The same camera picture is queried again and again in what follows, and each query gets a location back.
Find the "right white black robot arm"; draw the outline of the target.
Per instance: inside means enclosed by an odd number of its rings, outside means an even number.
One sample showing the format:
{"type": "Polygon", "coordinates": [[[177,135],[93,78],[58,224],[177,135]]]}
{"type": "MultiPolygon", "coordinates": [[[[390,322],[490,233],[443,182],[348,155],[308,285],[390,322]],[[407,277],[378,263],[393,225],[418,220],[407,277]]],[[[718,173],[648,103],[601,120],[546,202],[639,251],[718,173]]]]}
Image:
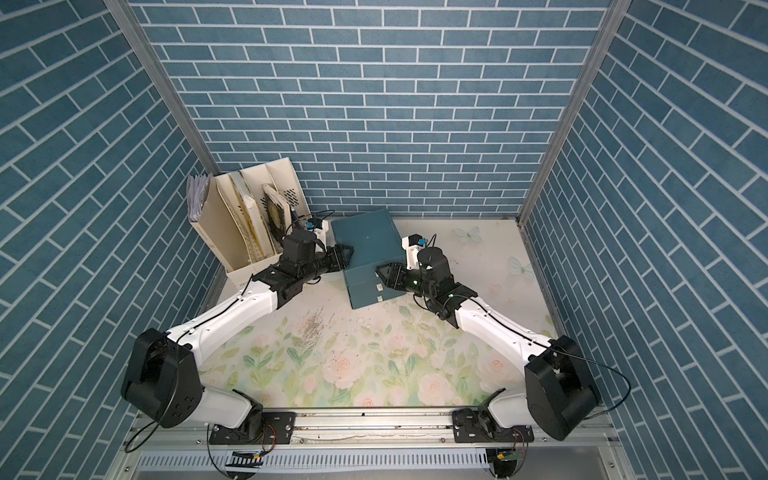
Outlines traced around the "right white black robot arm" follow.
{"type": "Polygon", "coordinates": [[[482,340],[521,372],[523,393],[500,389],[485,402],[494,427],[533,422],[549,437],[564,440],[600,403],[588,360],[574,340],[537,334],[499,313],[455,280],[437,247],[408,247],[406,258],[376,267],[386,287],[421,297],[440,320],[482,340]]]}

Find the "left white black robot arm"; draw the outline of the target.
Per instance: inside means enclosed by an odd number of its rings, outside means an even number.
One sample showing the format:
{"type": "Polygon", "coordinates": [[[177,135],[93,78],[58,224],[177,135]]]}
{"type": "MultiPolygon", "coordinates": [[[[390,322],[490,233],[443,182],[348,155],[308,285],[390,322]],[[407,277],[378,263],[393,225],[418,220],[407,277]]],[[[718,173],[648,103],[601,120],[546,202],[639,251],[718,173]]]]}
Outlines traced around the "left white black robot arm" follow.
{"type": "Polygon", "coordinates": [[[163,428],[199,421],[247,440],[262,430],[262,405],[239,391],[206,386],[199,366],[245,327],[300,294],[305,284],[345,270],[351,246],[325,245],[315,233],[289,234],[279,259],[250,276],[224,304],[165,331],[150,328],[136,340],[121,396],[163,428]]]}

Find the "teal plastic drawer cabinet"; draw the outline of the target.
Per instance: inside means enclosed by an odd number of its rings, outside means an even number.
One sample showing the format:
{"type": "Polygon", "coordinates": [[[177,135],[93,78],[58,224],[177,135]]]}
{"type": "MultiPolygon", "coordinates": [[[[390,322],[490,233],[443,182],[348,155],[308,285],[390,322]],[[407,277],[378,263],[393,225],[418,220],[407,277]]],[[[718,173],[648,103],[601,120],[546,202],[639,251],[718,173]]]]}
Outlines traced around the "teal plastic drawer cabinet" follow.
{"type": "Polygon", "coordinates": [[[403,296],[387,287],[376,268],[404,263],[402,237],[386,209],[335,219],[331,222],[336,244],[351,246],[353,255],[343,276],[352,309],[361,309],[403,296]]]}

